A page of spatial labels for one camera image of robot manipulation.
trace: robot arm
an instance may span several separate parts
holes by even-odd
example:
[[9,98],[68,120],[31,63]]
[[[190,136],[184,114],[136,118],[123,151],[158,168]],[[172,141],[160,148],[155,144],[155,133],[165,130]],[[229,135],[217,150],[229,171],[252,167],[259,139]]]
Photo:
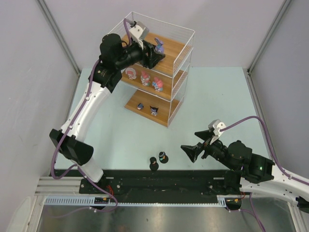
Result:
[[148,31],[141,22],[135,22],[129,31],[133,43],[126,47],[122,46],[124,41],[118,34],[103,37],[101,55],[80,102],[60,130],[50,132],[59,152],[77,164],[94,182],[101,179],[103,171],[92,157],[93,147],[84,143],[91,121],[122,78],[122,69],[137,62],[151,69],[165,57],[165,54],[155,51],[155,45],[143,40]]
[[196,132],[195,135],[204,140],[195,146],[182,145],[189,159],[195,162],[204,151],[202,159],[212,156],[228,167],[226,174],[226,194],[228,188],[239,189],[242,192],[256,192],[273,196],[292,204],[297,204],[300,210],[309,213],[309,180],[285,170],[286,176],[271,159],[252,153],[241,141],[224,146],[219,140],[225,128],[220,120],[209,124],[209,130]]

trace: pink figurine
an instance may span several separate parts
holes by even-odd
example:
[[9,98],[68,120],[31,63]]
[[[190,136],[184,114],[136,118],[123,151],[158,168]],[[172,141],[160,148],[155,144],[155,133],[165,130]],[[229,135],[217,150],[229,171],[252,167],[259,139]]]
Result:
[[140,76],[141,83],[143,86],[149,86],[150,85],[150,75],[146,73],[145,71],[141,71]]
[[159,78],[155,77],[153,81],[153,86],[156,91],[161,92],[163,90],[163,82]]
[[130,80],[136,79],[136,71],[133,68],[127,68],[126,69],[126,74],[129,77]]

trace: white table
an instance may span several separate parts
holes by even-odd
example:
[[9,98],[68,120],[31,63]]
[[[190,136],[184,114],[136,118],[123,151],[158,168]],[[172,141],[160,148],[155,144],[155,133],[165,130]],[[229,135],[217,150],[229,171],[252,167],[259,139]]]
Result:
[[[91,69],[83,69],[72,109],[80,100]],[[165,128],[124,108],[136,90],[120,82],[95,116],[85,143],[94,147],[94,158],[102,169],[148,170],[149,158],[165,151],[167,164],[160,170],[226,169],[212,157],[192,163],[180,145],[201,142],[194,132],[207,130],[215,119],[227,126],[255,115],[253,102],[242,68],[191,68],[183,105],[171,126]],[[241,140],[255,154],[268,158],[258,121],[250,119],[220,138],[228,146]],[[66,169],[71,162],[58,155],[56,169]]]

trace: metal floor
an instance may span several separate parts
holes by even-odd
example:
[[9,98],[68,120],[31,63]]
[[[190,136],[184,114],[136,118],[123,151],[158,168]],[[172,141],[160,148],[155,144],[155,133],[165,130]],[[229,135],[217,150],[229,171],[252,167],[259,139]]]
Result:
[[[253,199],[267,232],[295,232],[285,202]],[[260,232],[254,217],[216,207],[119,207],[110,213],[84,210],[61,219],[76,206],[45,206],[38,232]],[[242,209],[251,209],[249,199]]]

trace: wall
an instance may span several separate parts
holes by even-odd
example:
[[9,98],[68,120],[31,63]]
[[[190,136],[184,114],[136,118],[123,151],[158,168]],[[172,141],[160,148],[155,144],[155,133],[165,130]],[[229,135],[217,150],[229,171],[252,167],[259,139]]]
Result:
[[102,37],[135,11],[194,29],[193,66],[249,67],[283,0],[46,0],[82,68],[92,67]]
[[34,0],[0,2],[0,231],[50,165],[73,72]]
[[309,1],[294,1],[253,71],[281,164],[309,178]]

